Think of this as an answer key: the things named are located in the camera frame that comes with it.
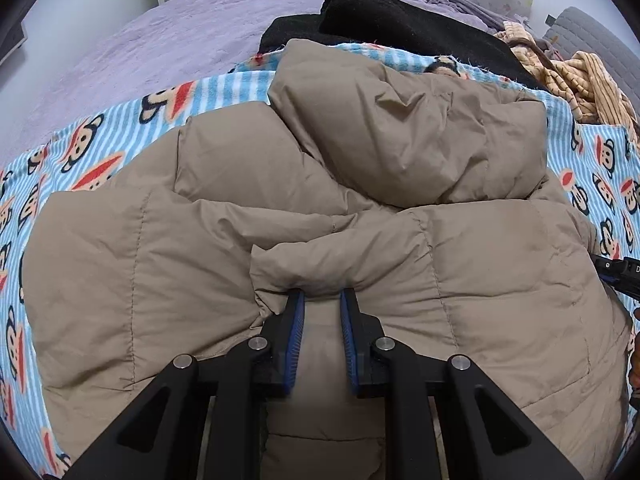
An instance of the wrinkled fabric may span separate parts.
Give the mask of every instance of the wrinkled fabric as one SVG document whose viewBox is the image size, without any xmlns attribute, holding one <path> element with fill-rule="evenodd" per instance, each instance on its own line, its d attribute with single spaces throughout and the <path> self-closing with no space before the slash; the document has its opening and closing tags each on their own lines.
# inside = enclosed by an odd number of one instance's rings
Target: wrinkled fabric
<svg viewBox="0 0 640 480">
<path fill-rule="evenodd" d="M 63 449 L 76 458 L 176 354 L 224 353 L 301 286 L 298 377 L 268 406 L 263 477 L 382 478 L 382 405 L 350 397 L 340 341 L 337 293 L 354 286 L 388 335 L 468 354 L 602 478 L 630 322 L 591 264 L 594 227 L 546 169 L 542 103 L 308 41 L 287 45 L 269 97 L 191 118 L 97 190 L 49 197 L 23 280 Z"/>
<path fill-rule="evenodd" d="M 489 34 L 400 0 L 324 0 L 316 14 L 282 16 L 260 39 L 260 53 L 292 38 L 323 44 L 350 41 L 402 48 L 422 56 L 453 56 L 533 89 L 544 89 L 513 53 Z"/>
</svg>

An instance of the cartoon monkey print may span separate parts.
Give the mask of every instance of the cartoon monkey print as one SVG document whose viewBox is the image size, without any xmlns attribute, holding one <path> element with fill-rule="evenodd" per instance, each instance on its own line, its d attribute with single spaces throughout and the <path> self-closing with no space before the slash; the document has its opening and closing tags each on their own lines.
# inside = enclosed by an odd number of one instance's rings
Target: cartoon monkey print
<svg viewBox="0 0 640 480">
<path fill-rule="evenodd" d="M 9 355 L 11 375 L 18 384 L 21 393 L 26 389 L 26 374 L 24 370 L 24 331 L 22 323 L 15 322 L 15 312 L 9 307 L 9 315 L 6 320 L 6 351 Z"/>
<path fill-rule="evenodd" d="M 6 191 L 6 181 L 9 180 L 9 177 L 12 176 L 12 174 L 14 174 L 14 172 L 11 170 L 7 171 L 6 173 L 4 172 L 4 170 L 0 171 L 0 182 L 2 182 L 2 184 L 0 184 L 0 200 L 4 198 L 4 192 Z"/>
<path fill-rule="evenodd" d="M 622 213 L 622 223 L 625 225 L 625 241 L 626 246 L 629 248 L 629 252 L 634 250 L 634 244 L 636 242 L 636 235 L 634 233 L 634 226 L 631 223 L 629 217 Z"/>
<path fill-rule="evenodd" d="M 20 264 L 18 265 L 18 299 L 21 304 L 24 304 L 24 289 L 22 288 L 22 260 L 24 259 L 24 253 L 20 256 Z"/>
<path fill-rule="evenodd" d="M 571 203 L 581 213 L 589 214 L 589 195 L 586 190 L 575 181 L 574 170 L 562 170 L 559 175 L 562 188 L 571 194 Z"/>
<path fill-rule="evenodd" d="M 613 139 L 602 140 L 601 136 L 596 136 L 596 160 L 607 170 L 609 178 L 613 178 L 616 170 L 616 145 Z"/>
<path fill-rule="evenodd" d="M 116 172 L 124 152 L 113 153 L 89 168 L 78 181 L 73 184 L 71 191 L 92 191 L 107 182 Z"/>
<path fill-rule="evenodd" d="M 608 256 L 613 260 L 620 259 L 620 242 L 613 233 L 613 222 L 611 218 L 600 222 L 600 253 L 602 256 Z"/>
<path fill-rule="evenodd" d="M 2 367 L 0 367 L 0 408 L 2 408 L 0 415 L 4 423 L 15 430 L 14 392 L 2 373 Z"/>
<path fill-rule="evenodd" d="M 96 115 L 91 121 L 85 119 L 74 131 L 69 141 L 69 146 L 64 155 L 60 157 L 58 162 L 64 162 L 60 171 L 66 173 L 78 160 L 87 152 L 92 142 L 94 142 L 95 134 L 104 121 L 104 114 Z"/>
<path fill-rule="evenodd" d="M 638 210 L 638 197 L 636 197 L 636 189 L 638 183 L 632 178 L 626 179 L 620 186 L 620 195 L 625 201 L 626 210 L 630 214 Z"/>
<path fill-rule="evenodd" d="M 574 121 L 574 128 L 571 130 L 571 149 L 578 155 L 584 153 L 584 140 L 582 138 L 582 127 Z"/>
<path fill-rule="evenodd" d="M 44 182 L 46 175 L 40 177 L 40 180 L 33 185 L 27 200 L 22 204 L 20 214 L 18 215 L 18 232 L 22 230 L 29 218 L 35 218 L 38 214 L 38 204 L 40 203 L 40 188 Z"/>
<path fill-rule="evenodd" d="M 604 200 L 604 203 L 607 204 L 609 209 L 614 211 L 614 204 L 616 203 L 615 195 L 613 195 L 613 190 L 609 186 L 607 182 L 597 173 L 591 174 L 591 179 L 593 180 L 593 185 L 598 190 L 598 193 L 601 199 Z"/>
<path fill-rule="evenodd" d="M 27 174 L 31 174 L 42 166 L 42 163 L 49 155 L 49 142 L 43 147 L 37 149 L 31 153 L 31 156 L 27 159 Z"/>
<path fill-rule="evenodd" d="M 11 242 L 5 243 L 2 248 L 0 248 L 0 270 L 4 270 L 6 267 L 6 261 L 9 258 L 9 253 L 11 252 Z"/>
<path fill-rule="evenodd" d="M 14 197 L 12 196 L 4 204 L 0 205 L 0 235 L 4 233 L 4 230 L 9 225 L 11 218 L 14 216 Z"/>
<path fill-rule="evenodd" d="M 164 118 L 168 123 L 172 122 L 191 103 L 195 87 L 195 81 L 189 81 L 179 86 L 173 86 L 168 90 L 144 96 L 138 121 L 140 124 L 151 122 L 164 106 L 166 107 Z"/>
<path fill-rule="evenodd" d="M 50 471 L 53 473 L 53 476 L 62 478 L 71 467 L 71 458 L 66 453 L 56 453 L 53 436 L 49 428 L 42 428 L 40 430 L 40 437 Z"/>
</svg>

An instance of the bed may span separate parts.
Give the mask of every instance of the bed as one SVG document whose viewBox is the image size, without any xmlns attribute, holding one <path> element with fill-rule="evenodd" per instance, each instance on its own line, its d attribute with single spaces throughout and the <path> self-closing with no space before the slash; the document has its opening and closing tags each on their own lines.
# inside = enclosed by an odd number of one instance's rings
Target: bed
<svg viewBox="0 0 640 480">
<path fill-rule="evenodd" d="M 404 1 L 435 10 L 424 0 Z M 266 90 L 281 53 L 254 56 L 260 35 L 277 16 L 318 12 L 321 3 L 173 0 L 150 10 L 99 45 L 47 90 L 22 134 L 3 152 L 0 283 L 4 294 L 0 296 L 0 319 L 6 326 L 3 337 L 5 341 L 11 338 L 15 355 L 0 354 L 2 416 L 20 451 L 38 473 L 60 476 L 68 467 L 68 456 L 56 445 L 50 430 L 31 329 L 21 304 L 22 252 L 37 211 L 53 191 L 92 189 L 171 127 L 183 124 L 189 115 L 247 100 L 267 101 Z M 447 8 L 438 10 L 486 29 L 473 16 L 459 16 Z M 433 58 L 380 46 L 345 44 L 339 48 L 410 72 L 422 72 L 433 62 Z M 517 88 L 516 83 L 474 67 L 463 66 L 462 70 L 471 79 Z M 160 91 L 168 98 L 154 101 L 153 95 Z M 611 257 L 639 257 L 639 215 L 637 209 L 625 210 L 624 205 L 628 181 L 637 185 L 640 180 L 640 160 L 635 150 L 628 149 L 626 131 L 591 125 L 576 129 L 564 102 L 545 92 L 537 96 L 547 110 L 548 165 L 561 177 L 568 197 L 577 208 L 586 208 L 583 212 L 601 232 L 607 228 L 616 233 L 614 243 L 606 247 Z M 72 148 L 84 128 L 94 133 L 102 128 L 108 134 L 94 146 L 94 156 L 83 159 L 82 164 L 71 164 Z M 608 190 L 612 203 L 596 194 L 604 198 L 596 179 L 602 180 L 607 171 L 596 150 L 609 141 L 619 153 L 619 170 Z M 66 164 L 66 171 L 60 171 Z M 590 190 L 588 207 L 582 194 L 585 189 Z M 5 232 L 9 224 L 15 227 Z M 631 300 L 623 301 L 628 310 L 633 309 Z M 14 357 L 18 366 L 14 366 Z"/>
</svg>

